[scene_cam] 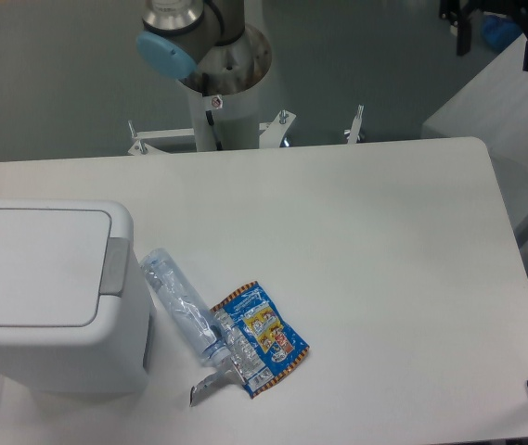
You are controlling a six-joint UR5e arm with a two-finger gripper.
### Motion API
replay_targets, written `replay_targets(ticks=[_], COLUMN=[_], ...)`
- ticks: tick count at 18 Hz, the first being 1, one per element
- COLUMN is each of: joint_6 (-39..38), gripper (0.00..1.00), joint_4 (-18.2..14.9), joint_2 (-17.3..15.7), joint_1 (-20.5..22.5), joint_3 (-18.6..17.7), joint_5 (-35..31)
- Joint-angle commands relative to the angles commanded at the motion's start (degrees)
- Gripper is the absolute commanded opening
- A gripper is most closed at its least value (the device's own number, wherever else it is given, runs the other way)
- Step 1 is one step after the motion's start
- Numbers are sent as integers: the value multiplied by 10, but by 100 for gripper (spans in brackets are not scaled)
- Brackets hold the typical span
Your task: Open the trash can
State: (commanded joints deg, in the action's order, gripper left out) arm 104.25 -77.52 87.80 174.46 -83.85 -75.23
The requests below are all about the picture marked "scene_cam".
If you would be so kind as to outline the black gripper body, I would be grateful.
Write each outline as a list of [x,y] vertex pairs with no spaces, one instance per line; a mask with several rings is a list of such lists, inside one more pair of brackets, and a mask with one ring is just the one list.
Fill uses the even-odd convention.
[[513,11],[528,14],[528,1],[457,1],[444,0],[439,2],[438,17],[454,21],[460,12],[470,15],[474,10],[511,16]]

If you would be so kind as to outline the grey robot arm, blue caps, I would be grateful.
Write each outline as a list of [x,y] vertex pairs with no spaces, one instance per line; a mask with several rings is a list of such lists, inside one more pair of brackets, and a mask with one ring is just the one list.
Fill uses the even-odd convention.
[[[456,53],[471,50],[474,12],[502,16],[525,39],[528,72],[528,1],[442,1],[439,19],[456,32]],[[160,75],[199,95],[234,95],[252,89],[268,73],[272,49],[245,20],[241,1],[147,1],[136,50]]]

